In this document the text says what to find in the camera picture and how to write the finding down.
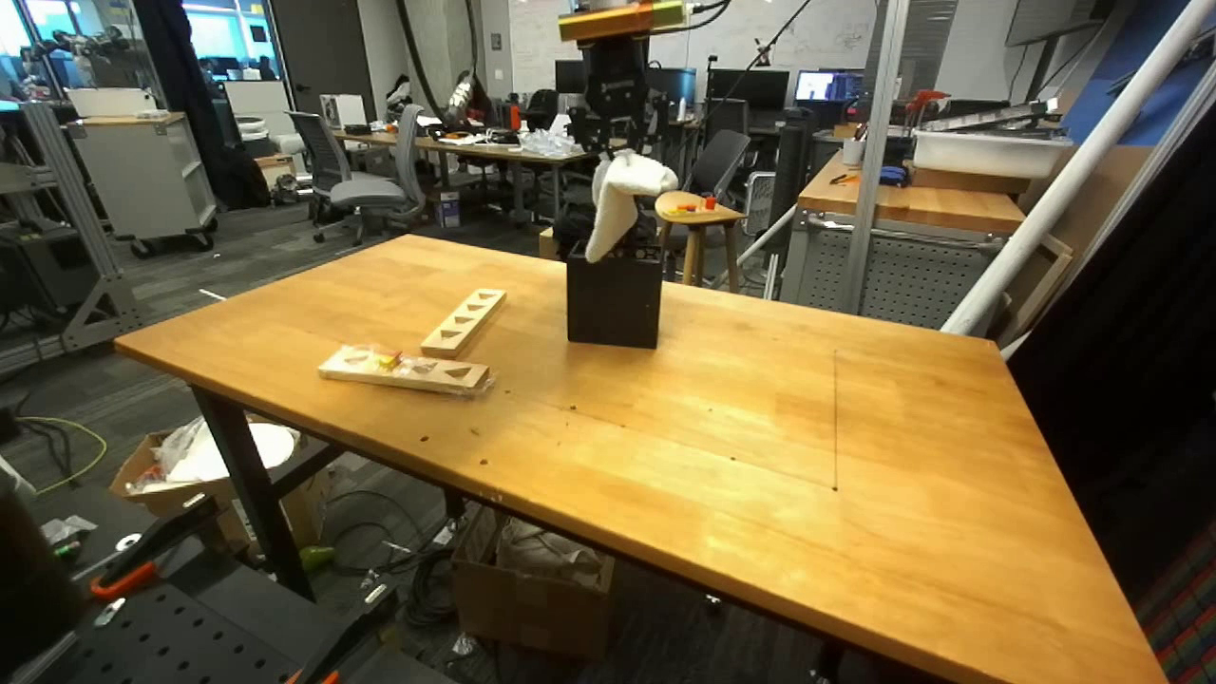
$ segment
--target trash bin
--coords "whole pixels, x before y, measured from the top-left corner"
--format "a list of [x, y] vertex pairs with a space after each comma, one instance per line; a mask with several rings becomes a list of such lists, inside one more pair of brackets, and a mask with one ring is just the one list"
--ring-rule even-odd
[[442, 228], [461, 228], [461, 194], [456, 191], [442, 191], [436, 216], [442, 216]]
[[84, 617], [84, 593], [0, 471], [0, 679], [48, 650]]

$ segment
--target wooden block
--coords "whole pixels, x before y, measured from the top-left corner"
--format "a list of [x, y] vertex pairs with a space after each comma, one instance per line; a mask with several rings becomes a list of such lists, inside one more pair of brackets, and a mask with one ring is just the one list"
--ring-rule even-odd
[[537, 254], [540, 254], [540, 260], [560, 260], [560, 237], [554, 237], [554, 228], [537, 233]]
[[476, 395], [489, 379], [489, 365], [404, 357], [367, 346], [342, 346], [320, 365], [323, 378], [358, 383], [390, 383], [442, 395]]
[[507, 300], [507, 288], [476, 288], [421, 338], [421, 352], [456, 357], [461, 346], [484, 328], [484, 318]]
[[612, 34], [645, 34], [654, 27], [673, 27], [673, 22], [684, 22], [684, 4], [656, 0], [656, 4], [560, 17], [560, 34], [561, 43], [593, 43]]

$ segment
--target metal pole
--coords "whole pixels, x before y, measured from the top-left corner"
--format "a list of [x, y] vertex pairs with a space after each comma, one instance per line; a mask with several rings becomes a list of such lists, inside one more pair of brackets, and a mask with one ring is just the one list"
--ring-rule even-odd
[[979, 281], [965, 292], [965, 300], [942, 322], [947, 335], [972, 335], [987, 318], [987, 313], [994, 308], [1002, 288], [1013, 281], [1023, 264], [1056, 228], [1061, 212], [1070, 204], [1078, 188], [1092, 180], [1102, 155], [1120, 140], [1120, 134], [1136, 122], [1140, 103], [1175, 74], [1188, 43], [1203, 32], [1213, 8], [1216, 0], [1188, 0], [1182, 8], [1175, 27], [1159, 38], [1159, 46], [1146, 52], [1140, 74], [1124, 85], [1124, 90], [1105, 109], [1105, 117], [1092, 131], [1092, 136], [1078, 146], [1078, 151], [1068, 159], [1068, 167], [1056, 175], [1046, 197], [1030, 208], [1030, 216], [1010, 237], [1010, 242], [994, 254], [994, 264], [979, 273]]
[[883, 52], [877, 52], [877, 70], [873, 70], [877, 85], [873, 85], [869, 122], [866, 122], [863, 188], [858, 188], [858, 204], [851, 216], [856, 228], [851, 228], [851, 246], [846, 246], [844, 313], [863, 313], [883, 151], [885, 151], [890, 105], [902, 89], [898, 74], [902, 74], [902, 52], [904, 52], [904, 32], [907, 32], [907, 0], [885, 0]]
[[747, 242], [746, 254], [735, 260], [735, 266], [746, 266], [757, 252], [765, 252], [765, 242], [784, 237], [784, 228], [793, 219], [793, 212], [799, 212], [799, 200], [775, 224], [769, 224], [765, 237], [757, 242]]

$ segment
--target white cabinet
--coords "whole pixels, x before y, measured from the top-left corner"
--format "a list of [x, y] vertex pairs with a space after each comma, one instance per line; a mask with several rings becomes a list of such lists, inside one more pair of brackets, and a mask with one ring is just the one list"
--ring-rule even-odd
[[166, 237], [212, 246], [217, 194], [181, 115], [86, 117], [72, 140], [114, 237], [138, 254]]

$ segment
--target stool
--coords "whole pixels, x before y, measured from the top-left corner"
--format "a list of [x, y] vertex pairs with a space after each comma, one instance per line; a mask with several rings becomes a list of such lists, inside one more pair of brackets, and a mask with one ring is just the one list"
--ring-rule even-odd
[[662, 238], [670, 238], [670, 228], [679, 224], [689, 228], [689, 242], [684, 242], [684, 281], [689, 285], [703, 285], [703, 271], [706, 271], [706, 228], [723, 228], [727, 233], [727, 273], [730, 273], [730, 292], [737, 292], [737, 246], [735, 246], [735, 233], [746, 219], [746, 212], [730, 208], [730, 204], [716, 204], [700, 194], [662, 194], [654, 200], [654, 216], [656, 216], [656, 233]]

